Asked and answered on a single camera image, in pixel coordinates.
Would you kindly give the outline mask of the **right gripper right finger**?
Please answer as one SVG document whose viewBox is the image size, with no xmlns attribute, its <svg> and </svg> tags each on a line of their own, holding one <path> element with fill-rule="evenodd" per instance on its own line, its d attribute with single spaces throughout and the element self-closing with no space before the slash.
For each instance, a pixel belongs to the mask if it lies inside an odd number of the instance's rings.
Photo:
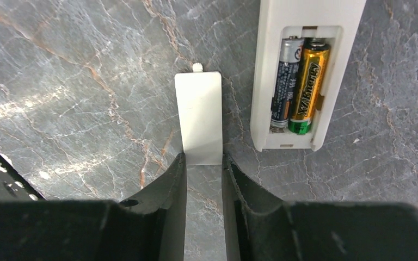
<svg viewBox="0 0 418 261">
<path fill-rule="evenodd" d="M 418 260 L 418 209 L 399 202 L 284 201 L 222 159 L 228 260 Z"/>
</svg>

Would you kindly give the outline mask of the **white remote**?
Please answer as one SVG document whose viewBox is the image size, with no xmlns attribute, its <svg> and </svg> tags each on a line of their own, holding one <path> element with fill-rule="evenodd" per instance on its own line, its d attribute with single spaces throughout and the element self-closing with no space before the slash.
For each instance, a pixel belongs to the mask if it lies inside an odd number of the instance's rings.
<svg viewBox="0 0 418 261">
<path fill-rule="evenodd" d="M 324 143 L 365 1 L 261 1 L 250 132 L 258 151 Z"/>
</svg>

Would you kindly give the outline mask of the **dark AAA battery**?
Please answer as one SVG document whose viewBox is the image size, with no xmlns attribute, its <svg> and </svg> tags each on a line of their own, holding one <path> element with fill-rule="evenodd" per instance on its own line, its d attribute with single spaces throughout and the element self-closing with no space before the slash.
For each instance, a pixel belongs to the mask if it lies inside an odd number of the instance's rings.
<svg viewBox="0 0 418 261">
<path fill-rule="evenodd" d="M 304 38 L 296 36 L 282 39 L 271 103 L 270 130 L 273 133 L 281 132 L 288 126 L 304 41 Z"/>
</svg>

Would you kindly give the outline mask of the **gold AAA battery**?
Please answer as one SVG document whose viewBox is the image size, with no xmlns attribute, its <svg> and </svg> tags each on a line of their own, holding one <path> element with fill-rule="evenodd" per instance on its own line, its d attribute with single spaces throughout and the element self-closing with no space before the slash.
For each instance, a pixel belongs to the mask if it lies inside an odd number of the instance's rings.
<svg viewBox="0 0 418 261">
<path fill-rule="evenodd" d="M 325 38 L 305 39 L 299 77 L 288 129 L 303 135 L 310 131 L 317 97 L 327 68 L 331 45 Z"/>
</svg>

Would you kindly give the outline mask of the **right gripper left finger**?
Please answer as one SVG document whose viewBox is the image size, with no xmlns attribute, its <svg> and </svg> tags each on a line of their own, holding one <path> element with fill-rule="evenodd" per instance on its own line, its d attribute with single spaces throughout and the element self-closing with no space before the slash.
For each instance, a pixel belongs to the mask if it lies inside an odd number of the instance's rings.
<svg viewBox="0 0 418 261">
<path fill-rule="evenodd" d="M 0 260 L 183 260 L 186 156 L 129 198 L 0 202 Z"/>
</svg>

